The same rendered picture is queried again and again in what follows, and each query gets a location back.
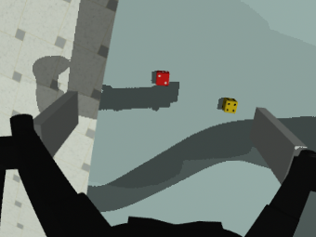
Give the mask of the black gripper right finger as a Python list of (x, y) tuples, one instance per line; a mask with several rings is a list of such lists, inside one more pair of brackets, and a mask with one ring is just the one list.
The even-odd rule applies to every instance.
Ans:
[(281, 187), (244, 237), (293, 237), (309, 193), (316, 192), (316, 152), (266, 108), (256, 107), (249, 138)]

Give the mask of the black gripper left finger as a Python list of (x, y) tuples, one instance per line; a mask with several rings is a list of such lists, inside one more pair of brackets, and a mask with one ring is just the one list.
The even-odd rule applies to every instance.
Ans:
[(17, 114), (9, 121), (12, 136), (0, 137), (0, 222), (6, 170), (18, 169), (46, 237), (120, 237), (53, 159), (79, 124), (78, 91), (68, 90), (34, 119)]

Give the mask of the red die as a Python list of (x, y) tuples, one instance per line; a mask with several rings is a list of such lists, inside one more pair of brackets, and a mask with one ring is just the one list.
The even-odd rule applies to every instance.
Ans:
[(168, 84), (169, 84), (169, 72), (168, 71), (157, 71), (156, 85), (157, 86), (168, 86)]

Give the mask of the yellow die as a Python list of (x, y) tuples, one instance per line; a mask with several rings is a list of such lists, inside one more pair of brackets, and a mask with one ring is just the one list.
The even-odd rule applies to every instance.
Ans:
[(235, 99), (224, 98), (222, 109), (224, 112), (236, 113), (238, 102)]

